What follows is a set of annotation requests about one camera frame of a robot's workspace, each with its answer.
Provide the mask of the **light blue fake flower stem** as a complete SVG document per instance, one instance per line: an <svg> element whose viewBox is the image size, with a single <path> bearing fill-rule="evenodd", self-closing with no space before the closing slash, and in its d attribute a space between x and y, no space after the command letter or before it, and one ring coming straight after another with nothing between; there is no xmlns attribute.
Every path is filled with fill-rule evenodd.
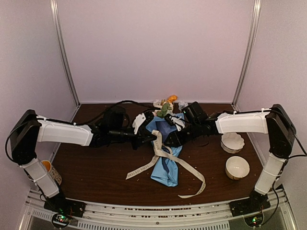
<svg viewBox="0 0 307 230"><path fill-rule="evenodd" d="M187 102L184 102L184 101L180 101L178 103L178 109L179 111L182 111L185 107L187 107L189 104Z"/></svg>

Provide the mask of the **cream rose fake flower stem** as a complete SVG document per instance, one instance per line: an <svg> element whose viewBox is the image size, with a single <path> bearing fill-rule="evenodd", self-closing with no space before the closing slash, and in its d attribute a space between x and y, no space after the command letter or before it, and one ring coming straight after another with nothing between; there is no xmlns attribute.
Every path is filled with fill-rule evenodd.
<svg viewBox="0 0 307 230"><path fill-rule="evenodd" d="M155 116L164 118L167 114L172 114L174 110L174 100L163 99L163 100L155 100L153 102L153 106L157 108L154 111Z"/></svg>

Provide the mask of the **orange fake flower stem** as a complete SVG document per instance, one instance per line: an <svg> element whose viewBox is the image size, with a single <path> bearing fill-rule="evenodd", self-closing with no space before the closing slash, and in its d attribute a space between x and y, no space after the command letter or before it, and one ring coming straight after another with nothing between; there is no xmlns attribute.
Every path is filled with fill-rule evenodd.
<svg viewBox="0 0 307 230"><path fill-rule="evenodd" d="M178 99L178 97L176 95L171 95L168 97L167 99L167 103L170 105L170 106L173 106L174 105L174 102Z"/></svg>

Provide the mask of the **beige printed ribbon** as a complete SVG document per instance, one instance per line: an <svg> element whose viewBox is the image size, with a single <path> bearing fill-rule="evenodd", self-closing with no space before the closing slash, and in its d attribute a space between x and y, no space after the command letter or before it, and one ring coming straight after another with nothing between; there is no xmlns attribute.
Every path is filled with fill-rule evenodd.
<svg viewBox="0 0 307 230"><path fill-rule="evenodd" d="M197 193L192 195L180 195L179 197L186 199L201 194L206 188L205 177L187 162L177 157L182 148L165 146L162 143L163 136L158 130L152 130L152 134L156 136L156 139L153 141L154 156L148 164L129 172L126 179L128 180L153 167L151 179L168 187L175 187L178 185L178 166L181 165L201 181L201 186Z"/></svg>

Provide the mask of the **blue wrapping paper sheet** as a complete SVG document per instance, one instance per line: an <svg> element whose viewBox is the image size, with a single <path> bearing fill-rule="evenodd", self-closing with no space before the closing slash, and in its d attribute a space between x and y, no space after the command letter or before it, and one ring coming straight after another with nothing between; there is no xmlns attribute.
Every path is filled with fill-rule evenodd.
<svg viewBox="0 0 307 230"><path fill-rule="evenodd" d="M166 140L171 132L177 131L175 126L170 126L164 118L157 116L146 126L146 129L150 132L158 130L162 134L162 142ZM178 166L176 162L165 157L160 157L154 166L151 179L168 187L177 186Z"/></svg>

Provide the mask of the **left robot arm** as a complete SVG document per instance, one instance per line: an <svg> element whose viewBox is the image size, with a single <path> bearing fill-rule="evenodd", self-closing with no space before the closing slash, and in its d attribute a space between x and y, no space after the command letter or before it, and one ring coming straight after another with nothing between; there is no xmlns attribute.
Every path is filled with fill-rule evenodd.
<svg viewBox="0 0 307 230"><path fill-rule="evenodd" d="M123 106L112 105L85 122L69 122L38 115L28 109L11 130L5 143L8 158L16 163L41 190L47 201L59 213L69 209L69 202L59 182L52 178L37 151L47 144L52 150L60 144L99 148L112 142L129 142L134 149L155 140L146 126L153 120L151 110L129 117Z"/></svg>

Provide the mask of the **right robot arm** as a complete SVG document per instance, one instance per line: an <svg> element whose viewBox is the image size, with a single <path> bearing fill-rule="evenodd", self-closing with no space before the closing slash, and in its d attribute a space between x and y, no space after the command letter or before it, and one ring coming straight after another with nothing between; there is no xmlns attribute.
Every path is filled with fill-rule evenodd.
<svg viewBox="0 0 307 230"><path fill-rule="evenodd" d="M164 144L179 147L199 136L212 136L228 133L262 133L268 135L269 157L258 178L246 208L257 211L263 204L267 193L289 160L292 153L296 128L287 112L280 104L267 109L246 112L219 112L207 115L202 107L193 102L183 108L188 126L171 132Z"/></svg>

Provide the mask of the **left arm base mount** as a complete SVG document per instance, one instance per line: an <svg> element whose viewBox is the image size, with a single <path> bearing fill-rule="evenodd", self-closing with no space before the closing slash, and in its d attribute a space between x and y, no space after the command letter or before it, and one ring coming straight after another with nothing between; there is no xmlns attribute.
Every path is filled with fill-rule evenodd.
<svg viewBox="0 0 307 230"><path fill-rule="evenodd" d="M84 202L69 199L47 199L44 203L44 209L79 218L83 217L85 207Z"/></svg>

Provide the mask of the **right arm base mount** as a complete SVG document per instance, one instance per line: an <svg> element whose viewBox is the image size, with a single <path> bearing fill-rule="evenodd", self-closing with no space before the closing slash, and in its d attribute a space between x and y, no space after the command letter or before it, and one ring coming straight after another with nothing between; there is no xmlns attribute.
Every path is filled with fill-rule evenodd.
<svg viewBox="0 0 307 230"><path fill-rule="evenodd" d="M233 217L248 215L251 213L261 212L264 209L270 208L271 204L268 200L261 204L252 202L250 198L232 201L229 203L229 207Z"/></svg>

